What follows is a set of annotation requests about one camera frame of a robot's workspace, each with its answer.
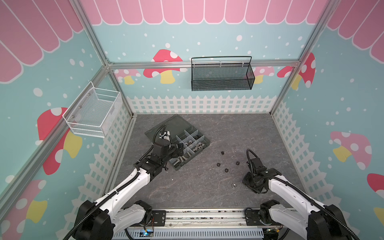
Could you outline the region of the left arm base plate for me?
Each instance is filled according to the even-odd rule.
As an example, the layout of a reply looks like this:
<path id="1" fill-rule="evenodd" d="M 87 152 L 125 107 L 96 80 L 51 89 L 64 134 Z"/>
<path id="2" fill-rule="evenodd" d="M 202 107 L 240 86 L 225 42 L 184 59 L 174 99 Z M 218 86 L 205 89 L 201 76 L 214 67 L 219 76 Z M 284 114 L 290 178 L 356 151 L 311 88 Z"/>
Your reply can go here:
<path id="1" fill-rule="evenodd" d="M 145 214 L 144 219 L 132 225 L 132 227 L 164 227 L 166 221 L 166 211 L 152 210 L 151 214 Z"/>

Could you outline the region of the silver wing nut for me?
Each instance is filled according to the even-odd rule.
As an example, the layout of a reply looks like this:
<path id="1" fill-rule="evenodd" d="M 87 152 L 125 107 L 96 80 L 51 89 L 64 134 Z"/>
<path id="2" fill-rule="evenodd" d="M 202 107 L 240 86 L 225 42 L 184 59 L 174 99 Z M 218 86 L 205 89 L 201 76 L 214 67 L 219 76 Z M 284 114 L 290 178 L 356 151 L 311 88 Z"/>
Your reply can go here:
<path id="1" fill-rule="evenodd" d="M 198 150 L 203 149 L 203 148 L 204 148 L 204 145 L 198 145 L 198 146 L 196 146 L 196 147 L 193 149 L 193 151 L 194 151 L 194 152 L 197 152 Z"/>

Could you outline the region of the silver hex bolt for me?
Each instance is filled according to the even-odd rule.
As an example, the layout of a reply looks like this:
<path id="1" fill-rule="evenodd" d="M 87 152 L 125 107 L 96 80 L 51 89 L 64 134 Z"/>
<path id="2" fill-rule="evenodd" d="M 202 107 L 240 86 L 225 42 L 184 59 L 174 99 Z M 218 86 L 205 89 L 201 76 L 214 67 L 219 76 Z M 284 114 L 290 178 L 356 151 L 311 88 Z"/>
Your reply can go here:
<path id="1" fill-rule="evenodd" d="M 174 166 L 182 166 L 184 164 L 186 164 L 187 162 L 189 162 L 191 160 L 191 158 L 187 158 L 185 156 L 182 156 L 182 157 L 178 157 L 177 160 L 173 163 Z"/>

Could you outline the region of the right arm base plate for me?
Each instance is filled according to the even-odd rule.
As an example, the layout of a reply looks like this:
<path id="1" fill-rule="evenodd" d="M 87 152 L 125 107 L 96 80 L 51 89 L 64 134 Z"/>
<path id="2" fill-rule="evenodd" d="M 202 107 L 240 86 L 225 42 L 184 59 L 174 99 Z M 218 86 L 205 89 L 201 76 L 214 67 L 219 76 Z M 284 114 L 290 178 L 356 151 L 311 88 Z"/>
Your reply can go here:
<path id="1" fill-rule="evenodd" d="M 244 216 L 247 226 L 282 226 L 280 223 L 274 222 L 271 219 L 262 218 L 260 209 L 246 208 Z"/>

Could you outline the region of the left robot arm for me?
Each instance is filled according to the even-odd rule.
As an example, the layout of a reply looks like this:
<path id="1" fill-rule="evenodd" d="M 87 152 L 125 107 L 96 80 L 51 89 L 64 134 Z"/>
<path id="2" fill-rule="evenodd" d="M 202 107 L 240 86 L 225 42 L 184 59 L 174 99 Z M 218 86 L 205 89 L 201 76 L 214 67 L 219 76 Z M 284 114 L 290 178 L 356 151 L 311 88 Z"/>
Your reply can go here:
<path id="1" fill-rule="evenodd" d="M 172 143 L 166 125 L 161 125 L 150 149 L 134 164 L 135 169 L 126 179 L 94 202 L 82 203 L 75 224 L 64 239 L 110 240 L 114 234 L 132 225 L 146 225 L 151 218 L 151 206 L 138 201 L 124 210 L 124 204 L 166 169 L 170 159 L 183 154 L 183 144 Z"/>

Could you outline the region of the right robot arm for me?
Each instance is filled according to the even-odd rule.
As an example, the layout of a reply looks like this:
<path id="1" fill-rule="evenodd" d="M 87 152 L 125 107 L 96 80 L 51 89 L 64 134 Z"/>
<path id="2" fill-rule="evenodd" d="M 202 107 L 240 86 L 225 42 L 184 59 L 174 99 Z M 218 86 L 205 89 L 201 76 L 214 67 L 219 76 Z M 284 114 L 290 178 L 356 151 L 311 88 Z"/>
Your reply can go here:
<path id="1" fill-rule="evenodd" d="M 290 183 L 276 169 L 268 169 L 250 149 L 246 150 L 249 172 L 243 184 L 256 194 L 271 191 L 284 199 L 293 210 L 278 201 L 260 205 L 258 220 L 264 225 L 279 223 L 305 240 L 357 240 L 347 226 L 342 211 L 335 205 L 325 205 Z"/>

